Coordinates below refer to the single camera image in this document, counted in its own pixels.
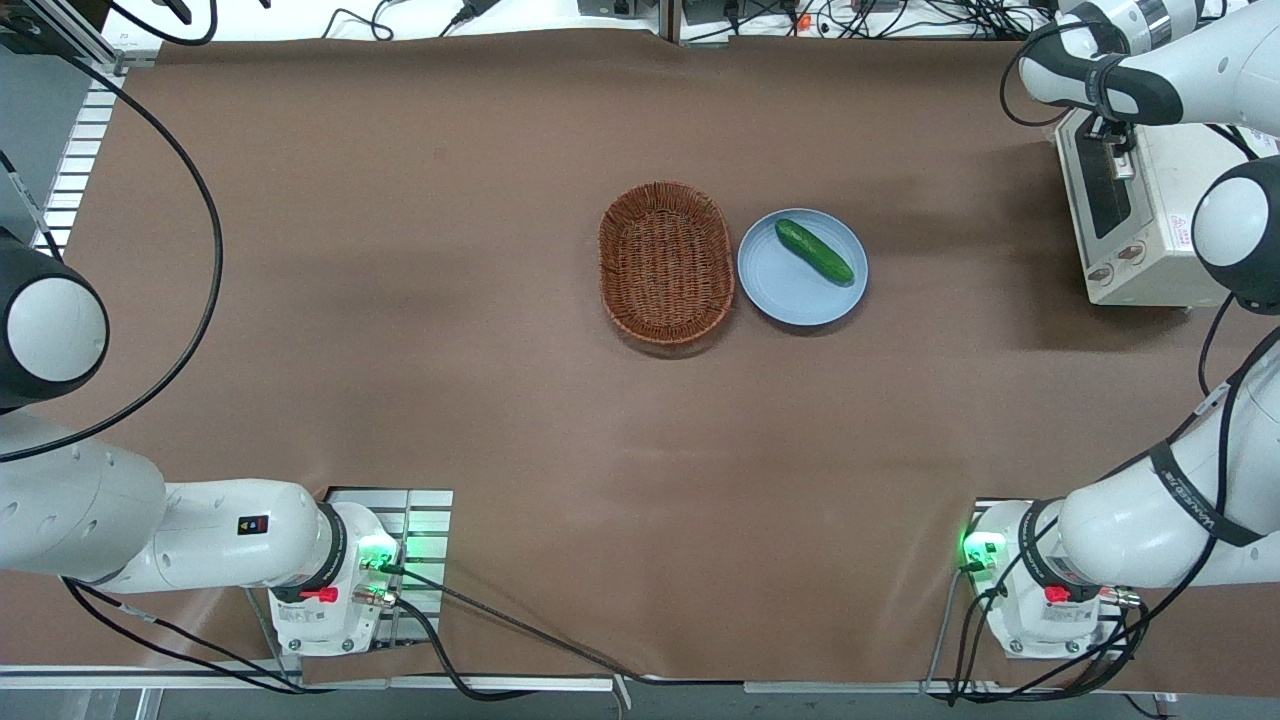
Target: brown table cover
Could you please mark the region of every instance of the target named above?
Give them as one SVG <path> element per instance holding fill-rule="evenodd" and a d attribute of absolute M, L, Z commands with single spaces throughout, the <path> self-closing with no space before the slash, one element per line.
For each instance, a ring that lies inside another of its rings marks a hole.
<path fill-rule="evenodd" d="M 453 488 L 451 584 L 641 673 L 919 679 L 974 497 L 1066 493 L 1198 400 L 1210 313 L 1087 301 L 1053 149 L 996 100 L 1014 49 L 690 51 L 621 31 L 166 47 L 125 87 L 205 172 L 225 284 L 187 372 L 105 438 L 170 482 Z M 1021 113 L 1050 111 L 1014 86 Z M 708 192 L 735 243 L 780 208 L 835 214 L 870 258 L 865 299 L 797 332 L 740 293 L 701 354 L 639 352 L 600 305 L 595 231 L 650 179 Z M 118 105 L 69 254 L 110 356 L 38 411 L 79 427 L 148 386 L 209 259 L 191 181 Z M 1211 375 L 1266 327 L 1229 315 Z M 0 598 L 4 662 L 155 660 L 51 578 L 8 575 Z M 1277 601 L 1189 592 L 1115 687 L 1272 693 Z M 238 589 L 131 602 L 266 655 Z M 443 635 L 465 673 L 593 671 L 453 606 Z M 977 676 L 1042 670 L 995 647 Z M 436 669 L 425 646 L 307 664 Z"/>

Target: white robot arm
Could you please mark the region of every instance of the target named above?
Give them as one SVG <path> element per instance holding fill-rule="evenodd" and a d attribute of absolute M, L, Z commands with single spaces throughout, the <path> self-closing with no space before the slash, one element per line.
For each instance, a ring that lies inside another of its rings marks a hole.
<path fill-rule="evenodd" d="M 1258 0 L 1192 33 L 1198 9 L 1188 0 L 1078 5 L 1057 24 L 1074 29 L 1055 27 L 1024 46 L 1023 81 L 1038 100 L 1108 120 L 1280 133 L 1280 0 Z M 1088 24 L 1069 26 L 1079 22 Z M 1120 37 L 1142 54 L 1107 53 Z M 1197 208 L 1192 238 L 1210 275 L 1243 307 L 1280 314 L 1280 159 L 1220 177 Z M 1215 510 L 1226 411 L 1219 388 L 1189 432 L 1124 469 L 1066 498 L 1006 501 L 980 515 L 964 552 L 984 566 L 973 575 L 979 592 L 1006 578 L 997 589 L 1007 597 L 988 624 L 1007 655 L 1087 652 L 1106 637 L 1103 598 L 1125 594 L 1116 588 L 1181 584 L 1211 537 L 1217 542 L 1193 584 L 1280 582 L 1280 348 L 1256 360 L 1235 378 L 1224 512 Z"/>
<path fill-rule="evenodd" d="M 1203 0 L 1093 0 L 1032 33 L 1019 72 L 1048 105 L 1146 126 L 1230 123 L 1280 136 L 1280 3 L 1196 31 Z"/>
<path fill-rule="evenodd" d="M 70 434 L 24 406 L 86 383 L 106 352 L 106 311 L 70 268 L 0 237 L 0 455 Z M 367 650 L 396 542 L 367 509 L 301 486 L 165 483 L 147 459 L 97 439 L 0 461 L 0 569 L 119 593 L 265 587 L 280 644 Z"/>

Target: wicker basket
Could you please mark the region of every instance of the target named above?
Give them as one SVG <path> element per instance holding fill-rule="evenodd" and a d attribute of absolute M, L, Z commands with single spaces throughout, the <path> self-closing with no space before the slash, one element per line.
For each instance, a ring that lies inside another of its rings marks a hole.
<path fill-rule="evenodd" d="M 728 314 L 733 252 L 719 208 L 676 182 L 634 187 L 600 220 L 600 296 L 637 340 L 692 342 Z"/>

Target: black cable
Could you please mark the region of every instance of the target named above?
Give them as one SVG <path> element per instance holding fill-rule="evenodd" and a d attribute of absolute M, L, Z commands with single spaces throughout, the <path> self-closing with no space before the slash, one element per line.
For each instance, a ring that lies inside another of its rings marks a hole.
<path fill-rule="evenodd" d="M 662 680 L 650 680 L 648 678 L 643 678 L 643 676 L 632 673 L 631 670 L 627 670 L 626 667 L 618 665 L 617 662 L 613 662 L 612 660 L 607 660 L 607 659 L 602 657 L 600 655 L 598 655 L 598 653 L 595 653 L 595 652 L 593 652 L 590 650 L 586 650 L 586 648 L 584 648 L 581 646 L 577 646 L 575 643 L 571 643 L 568 641 L 562 641 L 562 639 L 557 638 L 556 635 L 552 635 L 550 633 L 547 633 L 544 630 L 540 630 L 540 629 L 530 625 L 529 623 L 525 623 L 524 620 L 518 620 L 516 618 L 512 618 L 511 615 L 507 615 L 506 612 L 503 612 L 500 610 L 489 607 L 488 605 L 480 602 L 479 600 L 474 600 L 471 597 L 467 597 L 467 596 L 460 593 L 458 591 L 456 591 L 453 588 L 449 588 L 449 587 L 445 587 L 444 584 L 436 583 L 435 580 L 433 580 L 430 578 L 425 578 L 422 575 L 419 575 L 417 573 L 413 573 L 412 570 L 407 570 L 403 566 L 399 566 L 399 565 L 384 565 L 381 568 L 381 571 L 392 574 L 392 575 L 404 575 L 406 578 L 412 578 L 412 579 L 422 583 L 424 585 L 431 588 L 433 591 L 438 591 L 438 592 L 444 593 L 444 594 L 447 594 L 447 596 L 449 596 L 449 597 L 452 597 L 454 600 L 465 602 L 466 605 L 470 605 L 471 607 L 475 607 L 476 610 L 479 610 L 481 612 L 492 615 L 492 616 L 502 620 L 503 623 L 507 623 L 508 625 L 511 625 L 513 628 L 524 630 L 524 632 L 534 635 L 535 638 L 538 638 L 540 641 L 548 642 L 548 643 L 550 643 L 550 644 L 553 644 L 553 646 L 556 646 L 556 647 L 558 647 L 558 648 L 561 648 L 561 650 L 563 650 L 563 651 L 566 651 L 568 653 L 576 655 L 577 657 L 581 657 L 582 660 L 586 660 L 588 662 L 591 662 L 593 665 L 598 665 L 600 667 L 604 667 L 605 670 L 608 670 L 609 673 L 612 673 L 614 675 L 622 675 L 623 678 L 632 679 L 632 680 L 635 680 L 637 683 L 663 684 Z"/>
<path fill-rule="evenodd" d="M 1240 135 L 1240 129 L 1236 128 L 1235 126 L 1230 126 L 1229 128 L 1224 128 L 1222 126 L 1217 126 L 1217 124 L 1212 124 L 1212 123 L 1204 123 L 1204 127 L 1207 127 L 1208 129 L 1211 129 L 1215 133 L 1217 133 L 1219 136 L 1221 136 L 1222 140 L 1226 140 L 1228 142 L 1230 142 L 1231 145 L 1234 145 L 1235 149 L 1239 150 L 1244 155 L 1245 160 L 1257 160 L 1258 159 L 1258 154 L 1254 152 L 1252 147 L 1249 147 L 1249 143 L 1244 141 L 1244 136 Z"/>
<path fill-rule="evenodd" d="M 773 1 L 773 3 L 769 3 L 768 6 L 760 5 L 762 9 L 756 10 L 755 14 L 748 15 L 745 19 L 742 19 L 742 24 L 749 23 L 749 22 L 751 22 L 751 20 L 754 20 L 754 19 L 764 15 L 765 13 L 772 13 L 773 9 L 777 8 L 777 6 L 778 6 L 777 0 Z M 699 36 L 695 36 L 695 37 L 681 40 L 681 42 L 695 42 L 698 40 L 707 40 L 708 37 L 716 37 L 717 35 L 723 35 L 723 33 L 731 32 L 731 31 L 732 31 L 731 27 L 726 27 L 726 28 L 721 28 L 721 29 L 717 29 L 717 31 L 713 31 L 713 32 L 708 32 L 705 35 L 699 35 Z"/>
<path fill-rule="evenodd" d="M 196 643 L 196 644 L 198 644 L 201 647 L 211 650 L 211 651 L 214 651 L 214 652 L 216 652 L 216 653 L 224 656 L 224 657 L 228 657 L 230 660 L 234 660 L 236 662 L 239 662 L 241 665 L 244 665 L 246 667 L 256 670 L 256 671 L 259 671 L 259 673 L 261 673 L 261 674 L 271 678 L 273 680 L 276 680 L 276 682 L 279 682 L 279 683 L 282 683 L 282 684 L 292 688 L 296 693 L 302 693 L 302 694 L 320 694 L 320 693 L 333 692 L 333 691 L 320 691 L 320 689 L 303 688 L 302 685 L 298 685 L 297 683 L 289 680 L 284 675 L 280 675 L 278 673 L 273 673 L 271 670 L 268 670 L 266 667 L 262 667 L 257 662 L 253 662 L 252 660 L 248 660 L 248 659 L 241 656 L 241 655 L 237 655 L 237 653 L 227 650 L 225 647 L 223 647 L 220 644 L 209 642 L 209 641 L 201 638 L 200 635 L 196 635 L 195 633 L 187 630 L 186 628 L 183 628 L 180 625 L 175 625 L 174 623 L 170 623 L 169 620 L 165 620 L 164 618 L 156 618 L 155 615 L 151 615 L 150 612 L 142 612 L 141 610 L 129 607 L 124 602 L 122 602 L 122 601 L 119 601 L 119 600 L 116 600 L 116 598 L 114 598 L 114 597 L 104 593 L 102 591 L 100 591 L 100 589 L 97 589 L 97 588 L 95 588 L 92 585 L 84 584 L 84 583 L 82 583 L 79 580 L 74 580 L 74 579 L 70 579 L 70 578 L 63 578 L 63 583 L 64 584 L 69 583 L 69 584 L 74 585 L 76 589 L 78 589 L 81 592 L 86 592 L 86 593 L 93 596 L 95 598 L 97 598 L 99 601 L 105 602 L 106 605 L 110 605 L 111 607 L 114 607 L 116 610 L 120 610 L 123 612 L 133 615 L 134 618 L 138 618 L 138 619 L 141 619 L 141 620 L 143 620 L 146 623 L 151 623 L 152 625 L 157 625 L 160 628 L 164 628 L 164 629 L 166 629 L 166 630 L 169 630 L 172 633 L 177 633 L 178 635 L 180 635 L 180 637 L 183 637 L 183 638 L 186 638 L 186 639 L 188 639 L 188 641 L 191 641 L 191 642 L 193 642 L 193 643 Z"/>
<path fill-rule="evenodd" d="M 166 128 L 164 123 L 161 123 L 155 115 L 152 115 L 150 110 L 143 108 L 142 104 L 134 100 L 132 95 L 129 95 L 123 88 L 111 82 L 110 78 L 95 70 L 90 65 L 84 64 L 74 55 L 70 55 L 67 50 L 63 50 L 61 47 L 58 47 L 47 42 L 44 37 L 40 37 L 35 33 L 18 29 L 13 23 L 10 23 L 6 19 L 0 19 L 0 27 L 8 28 L 13 32 L 17 32 L 18 35 L 22 35 L 23 37 L 27 37 L 28 40 L 33 40 L 44 45 L 51 53 L 59 55 L 63 60 L 67 60 L 82 73 L 96 79 L 99 83 L 102 85 L 102 87 L 105 87 L 113 95 L 123 100 L 129 108 L 133 108 L 147 123 L 150 123 L 151 127 L 155 128 L 161 137 L 164 137 L 165 142 L 169 143 L 169 147 L 172 147 L 174 152 L 178 154 L 178 158 L 182 160 L 182 164 L 187 167 L 187 172 L 191 173 L 191 178 L 196 182 L 196 190 L 200 191 L 200 197 L 205 201 L 205 208 L 209 210 L 209 220 L 212 227 L 212 240 L 214 240 L 214 266 L 209 282 L 209 299 L 205 301 L 205 309 L 201 313 L 200 323 L 196 325 L 195 334 L 192 334 L 191 341 L 187 343 L 187 347 L 183 348 L 182 354 L 178 356 L 178 360 L 174 361 L 174 364 L 169 368 L 169 370 L 165 372 L 165 374 L 161 375 L 161 378 L 154 386 L 151 386 L 150 389 L 143 392 L 141 396 L 133 400 L 133 402 L 129 402 L 122 410 L 116 411 L 108 419 L 96 423 L 93 425 L 90 425 L 83 430 L 74 432 L 67 437 L 0 455 L 0 462 L 13 462 L 14 460 L 24 460 L 27 457 L 35 457 L 45 452 L 60 450 L 69 445 L 74 445 L 82 439 L 93 437 L 108 428 L 114 427 L 115 424 L 120 423 L 129 415 L 137 413 L 147 402 L 151 402 L 151 400 L 154 400 L 166 387 L 169 387 L 169 383 L 172 383 L 174 378 L 177 378 L 178 374 L 182 373 L 182 370 L 187 366 L 187 364 L 191 363 L 191 359 L 196 355 L 196 350 L 200 347 L 200 343 L 205 340 L 205 333 L 209 331 L 209 324 L 214 319 L 214 309 L 218 306 L 218 293 L 221 290 L 221 283 L 223 283 L 223 223 L 221 219 L 218 217 L 218 208 L 214 205 L 214 196 L 209 192 L 209 186 L 205 184 L 205 178 L 204 176 L 200 174 L 200 169 L 196 168 L 195 160 L 191 159 L 191 155 L 187 154 L 187 150 L 182 146 L 180 142 L 178 142 L 178 138 L 174 137 L 172 132 L 169 132 L 169 128 Z"/>
<path fill-rule="evenodd" d="M 902 0 L 902 5 L 897 9 L 897 14 L 893 15 L 893 19 L 890 20 L 890 23 L 887 26 L 884 26 L 878 33 L 876 33 L 877 38 L 884 37 L 886 32 L 893 29 L 893 26 L 896 26 L 902 19 L 902 15 L 906 14 L 906 5 L 908 5 L 908 0 Z"/>
<path fill-rule="evenodd" d="M 120 4 L 116 3 L 115 0 L 109 0 L 108 5 L 110 5 L 111 9 L 119 13 L 124 19 L 138 26 L 143 31 L 150 32 L 151 35 L 159 37 L 160 40 L 173 42 L 174 45 L 186 45 L 187 47 L 198 47 L 201 45 L 209 45 L 209 41 L 214 38 L 214 33 L 218 32 L 218 0 L 209 0 L 209 29 L 205 31 L 205 35 L 196 38 L 177 37 L 169 35 L 168 32 L 160 28 L 152 27 L 145 23 L 142 18 L 122 8 Z"/>
<path fill-rule="evenodd" d="M 390 40 L 396 40 L 396 31 L 393 31 L 390 28 L 390 26 L 388 26 L 387 23 L 378 22 L 378 15 L 384 9 L 387 9 L 388 5 L 390 5 L 394 1 L 396 0 L 380 0 L 378 3 L 378 5 L 374 6 L 374 13 L 369 18 L 364 18 L 361 15 L 357 15 L 356 13 L 353 13 L 353 12 L 346 9 L 346 8 L 338 8 L 337 10 L 333 12 L 332 15 L 329 15 L 329 23 L 326 26 L 324 26 L 324 32 L 320 33 L 320 37 L 321 38 L 329 37 L 329 32 L 333 31 L 333 23 L 337 22 L 339 14 L 344 14 L 344 15 L 349 17 L 351 19 L 367 26 L 369 27 L 369 32 L 372 33 L 372 36 L 374 36 L 374 40 L 380 40 L 380 41 L 384 41 L 384 42 L 385 41 L 390 41 Z M 387 35 L 378 35 L 379 31 L 383 31 Z"/>
<path fill-rule="evenodd" d="M 1151 720 L 1166 720 L 1166 717 L 1169 717 L 1167 715 L 1161 715 L 1158 712 L 1147 712 L 1146 710 L 1142 708 L 1140 705 L 1138 705 L 1138 701 L 1133 700 L 1133 696 L 1130 696 L 1129 693 L 1121 693 L 1120 697 L 1123 697 L 1125 702 L 1128 702 L 1143 717 L 1149 717 Z"/>
<path fill-rule="evenodd" d="M 287 685 L 291 685 L 291 687 L 282 688 L 279 685 L 273 685 L 270 683 L 264 683 L 264 682 L 259 680 L 257 678 L 253 678 L 252 675 L 248 675 L 247 673 L 241 673 L 241 671 L 237 671 L 237 670 L 229 670 L 229 669 L 223 667 L 220 665 L 214 665 L 212 662 L 207 662 L 205 660 L 200 660 L 197 657 L 191 657 L 189 655 L 183 655 L 180 652 L 172 651 L 172 650 L 169 650 L 166 647 L 161 647 L 161 646 L 159 646 L 159 644 L 156 644 L 156 643 L 154 643 L 154 642 L 151 642 L 151 641 L 148 641 L 148 639 L 138 635 L 137 633 L 129 630 L 128 628 L 124 628 L 124 626 L 116 624 L 114 620 L 111 620 L 110 618 L 108 618 L 106 615 L 104 615 L 102 611 L 100 611 L 97 607 L 93 607 L 93 605 L 88 600 L 86 600 L 84 596 L 81 593 L 81 589 L 90 589 L 90 588 L 87 588 L 86 585 L 83 585 L 78 580 L 73 580 L 70 578 L 63 578 L 63 584 L 67 587 L 67 592 L 69 592 L 72 594 L 72 597 L 76 600 L 76 602 L 86 612 L 88 612 L 90 615 L 92 615 L 95 620 L 97 620 L 99 623 L 106 625 L 108 628 L 110 628 L 115 633 L 118 633 L 118 634 L 120 634 L 120 635 L 123 635 L 123 637 L 125 637 L 125 638 L 128 638 L 128 639 L 138 643 L 140 646 L 150 650 L 151 652 L 156 652 L 156 653 L 164 655 L 165 657 L 172 657 L 174 660 L 180 660 L 183 662 L 191 662 L 193 665 L 198 665 L 201 667 L 205 667 L 206 670 L 211 670 L 214 673 L 218 673 L 219 675 L 233 678 L 233 679 L 239 680 L 242 683 L 248 683 L 250 685 L 253 685 L 253 687 L 257 687 L 257 688 L 262 688 L 264 691 L 271 691 L 273 693 L 279 693 L 279 694 L 312 694 L 312 693 L 328 692 L 328 691 L 312 691 L 312 689 L 307 689 L 307 688 L 300 688 L 298 685 L 294 685 L 288 679 L 285 679 L 285 678 L 283 678 L 280 675 L 275 675 L 273 673 L 266 673 L 266 675 L 270 676 L 271 679 L 275 679 L 275 680 L 279 680 L 282 683 L 285 683 Z"/>
<path fill-rule="evenodd" d="M 1018 115 L 1014 114 L 1012 109 L 1009 108 L 1009 97 L 1007 97 L 1007 92 L 1006 92 L 1007 87 L 1009 87 L 1009 76 L 1014 72 L 1014 67 L 1018 65 L 1018 60 L 1021 60 L 1023 56 L 1025 56 L 1028 53 L 1030 53 L 1032 47 L 1034 47 L 1036 44 L 1043 41 L 1043 40 L 1047 40 L 1050 37 L 1055 37 L 1057 35 L 1062 35 L 1064 32 L 1066 32 L 1069 29 L 1079 29 L 1079 28 L 1085 28 L 1085 27 L 1105 27 L 1105 28 L 1110 28 L 1112 32 L 1119 33 L 1119 31 L 1115 29 L 1115 27 L 1112 27 L 1112 26 L 1110 26 L 1107 23 L 1098 22 L 1098 20 L 1070 22 L 1070 23 L 1066 23 L 1066 24 L 1055 26 L 1052 31 L 1043 32 L 1043 33 L 1039 33 L 1039 35 L 1036 35 L 1036 36 L 1030 37 L 1025 44 L 1023 44 L 1021 47 L 1018 49 L 1016 53 L 1014 53 L 1014 56 L 1009 59 L 1009 64 L 1005 65 L 1005 72 L 1000 74 L 1000 109 L 1005 111 L 1005 117 L 1007 117 L 1010 120 L 1012 120 L 1012 122 L 1015 122 L 1015 123 L 1018 123 L 1018 124 L 1020 124 L 1023 127 L 1039 128 L 1039 127 L 1051 126 L 1051 124 L 1061 120 L 1070 111 L 1070 108 L 1068 108 L 1066 110 L 1062 110 L 1061 113 L 1059 113 L 1057 115 L 1055 115 L 1055 117 L 1052 117 L 1052 118 L 1050 118 L 1047 120 L 1027 120 L 1027 119 L 1019 118 Z"/>
<path fill-rule="evenodd" d="M 444 643 L 440 642 L 440 635 L 435 632 L 435 628 L 431 625 L 431 620 L 426 615 L 422 615 L 422 611 L 415 607 L 412 603 L 404 602 L 403 598 L 396 600 L 396 607 L 399 607 L 410 616 L 412 616 L 415 620 L 417 620 L 420 625 L 422 625 L 422 629 L 426 632 L 426 638 L 431 641 L 431 648 L 435 650 L 435 657 L 440 661 L 440 666 L 444 667 L 444 674 L 449 676 L 449 682 L 453 683 L 453 687 L 457 688 L 460 693 L 480 702 L 502 702 L 504 700 L 516 700 L 517 697 L 534 694 L 534 691 L 504 691 L 495 693 L 483 693 L 471 689 L 471 687 L 462 680 L 462 675 L 458 675 L 458 671 L 454 670 L 453 662 L 449 661 L 448 653 L 444 652 Z"/>
<path fill-rule="evenodd" d="M 1055 527 L 1057 527 L 1057 518 L 1053 518 L 1052 520 L 1046 523 L 1044 527 L 1036 533 L 1036 539 L 1033 542 L 1039 542 L 1041 538 L 1047 536 L 1048 532 L 1052 530 Z M 1015 555 L 1012 560 L 1009 561 L 1009 566 L 1005 568 L 1005 571 L 1000 574 L 1000 578 L 996 579 L 996 583 L 991 585 L 991 589 L 974 598 L 975 601 L 979 598 L 986 598 L 987 606 L 982 609 L 982 620 L 978 623 L 978 634 L 974 637 L 973 647 L 969 650 L 968 670 L 965 670 L 961 674 L 961 666 L 964 664 L 966 630 L 969 626 L 970 616 L 973 615 L 973 611 L 978 603 L 977 602 L 970 603 L 969 610 L 965 611 L 964 626 L 960 630 L 960 651 L 956 653 L 956 673 L 954 683 L 951 685 L 951 694 L 947 697 L 947 705 L 955 706 L 956 700 L 959 700 L 965 693 L 965 688 L 969 685 L 969 682 L 973 678 L 973 666 L 977 662 L 978 657 L 978 642 L 982 639 L 982 628 L 987 624 L 987 615 L 991 614 L 991 606 L 995 605 L 996 596 L 1006 594 L 1005 580 L 1009 579 L 1009 575 L 1014 571 L 1014 568 L 1021 564 L 1025 556 L 1027 556 L 1027 548 L 1024 547 L 1018 551 L 1018 555 Z"/>
<path fill-rule="evenodd" d="M 1235 138 L 1235 146 L 1240 149 L 1240 152 L 1243 152 L 1248 160 L 1258 159 L 1258 154 L 1254 152 L 1253 149 L 1249 147 L 1249 143 L 1244 141 L 1244 133 L 1240 132 L 1240 128 L 1235 126 L 1226 126 L 1226 131 Z"/>
<path fill-rule="evenodd" d="M 1204 397 L 1208 397 L 1208 379 L 1204 374 L 1204 365 L 1208 363 L 1208 348 L 1213 345 L 1213 337 L 1217 334 L 1217 327 L 1222 323 L 1222 315 L 1226 315 L 1226 309 L 1230 307 L 1234 301 L 1235 293 L 1228 293 L 1226 300 L 1222 301 L 1222 305 L 1213 315 L 1213 322 L 1210 323 L 1208 332 L 1204 333 L 1204 342 L 1201 345 L 1201 357 L 1199 363 L 1196 365 L 1196 379 L 1199 382 L 1201 392 L 1204 393 Z"/>
<path fill-rule="evenodd" d="M 0 167 L 4 168 L 4 172 L 9 173 L 9 179 L 13 181 L 14 190 L 22 196 L 23 204 L 29 205 L 29 209 L 35 215 L 32 219 L 36 222 L 36 229 L 40 231 L 40 237 L 45 241 L 45 247 L 49 249 L 49 254 L 54 258 L 54 260 L 65 265 L 67 263 L 63 260 L 63 251 L 58 250 L 58 242 L 54 240 L 54 233 L 49 232 L 49 225 L 45 224 L 45 220 L 41 217 L 41 210 L 36 205 L 36 199 L 32 197 L 31 191 L 27 190 L 27 183 L 22 182 L 22 178 L 18 177 L 18 168 L 14 167 L 13 160 L 9 159 L 9 155 L 4 150 L 0 150 Z"/>

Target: label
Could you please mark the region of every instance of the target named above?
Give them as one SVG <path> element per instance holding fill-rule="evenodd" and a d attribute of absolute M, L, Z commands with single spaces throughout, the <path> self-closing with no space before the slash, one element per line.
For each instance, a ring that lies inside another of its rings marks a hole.
<path fill-rule="evenodd" d="M 1258 131 L 1256 131 L 1253 128 L 1249 128 L 1249 135 L 1253 136 L 1253 140 L 1257 140 L 1262 145 L 1270 145 L 1270 146 L 1275 147 L 1277 152 L 1280 152 L 1280 140 L 1277 140 L 1275 137 L 1271 137 L 1270 135 L 1267 135 L 1265 132 L 1258 132 Z"/>
<path fill-rule="evenodd" d="M 1169 214 L 1169 233 L 1174 236 L 1174 247 L 1179 250 L 1193 250 L 1192 222 L 1180 213 Z"/>
<path fill-rule="evenodd" d="M 1046 602 L 1041 619 L 1046 623 L 1088 623 L 1093 619 L 1093 607 L 1074 602 Z"/>
<path fill-rule="evenodd" d="M 236 523 L 237 536 L 260 536 L 266 532 L 268 515 L 246 515 Z"/>
<path fill-rule="evenodd" d="M 276 611 L 284 623 L 320 623 L 324 620 L 324 610 L 311 610 L 301 605 L 276 605 Z"/>

